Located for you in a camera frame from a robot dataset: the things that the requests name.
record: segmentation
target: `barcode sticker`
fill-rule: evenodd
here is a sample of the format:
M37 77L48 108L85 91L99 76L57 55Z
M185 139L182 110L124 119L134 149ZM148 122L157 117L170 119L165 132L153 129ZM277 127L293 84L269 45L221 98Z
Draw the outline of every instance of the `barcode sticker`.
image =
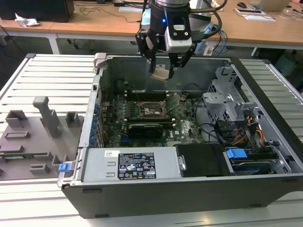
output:
M104 157L118 157L119 154L119 150L106 150L104 153Z

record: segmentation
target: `paper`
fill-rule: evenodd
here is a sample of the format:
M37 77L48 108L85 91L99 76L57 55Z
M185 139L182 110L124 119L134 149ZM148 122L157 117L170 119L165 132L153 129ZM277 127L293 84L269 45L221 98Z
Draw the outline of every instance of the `paper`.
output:
M136 13L142 13L143 9L131 7L131 6L120 6L119 11L120 12L136 12Z
M39 25L39 23L37 22L36 19L33 19L33 18L32 19L26 19L26 18L18 16L17 13L15 13L15 15L16 15L15 21L23 27Z
M244 16L247 20L262 20L262 21L275 21L272 17L258 16L258 15L247 15Z

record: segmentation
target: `laptop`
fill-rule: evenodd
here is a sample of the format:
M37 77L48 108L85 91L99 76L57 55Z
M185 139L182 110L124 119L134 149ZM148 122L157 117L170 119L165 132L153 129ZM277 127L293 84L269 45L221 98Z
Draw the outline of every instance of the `laptop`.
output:
M281 12L291 0L261 0L259 4L248 4L253 9L270 12Z

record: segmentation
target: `motherboard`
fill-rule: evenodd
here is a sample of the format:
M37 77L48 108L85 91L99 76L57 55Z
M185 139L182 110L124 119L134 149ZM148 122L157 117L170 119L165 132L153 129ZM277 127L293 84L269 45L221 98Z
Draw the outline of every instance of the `motherboard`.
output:
M115 95L103 102L100 120L106 129L105 147L172 147L180 143L202 143L201 129L195 121L196 99L187 99L184 93L170 93L159 99L148 101L140 94L133 99Z

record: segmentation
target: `blue latch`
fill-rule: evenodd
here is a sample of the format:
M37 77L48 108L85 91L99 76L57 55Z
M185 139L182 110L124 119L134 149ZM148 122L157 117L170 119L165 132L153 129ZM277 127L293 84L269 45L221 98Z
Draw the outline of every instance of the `blue latch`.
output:
M71 163L62 163L59 165L59 173L71 172Z
M241 148L230 148L226 154L228 158L247 158L245 150Z

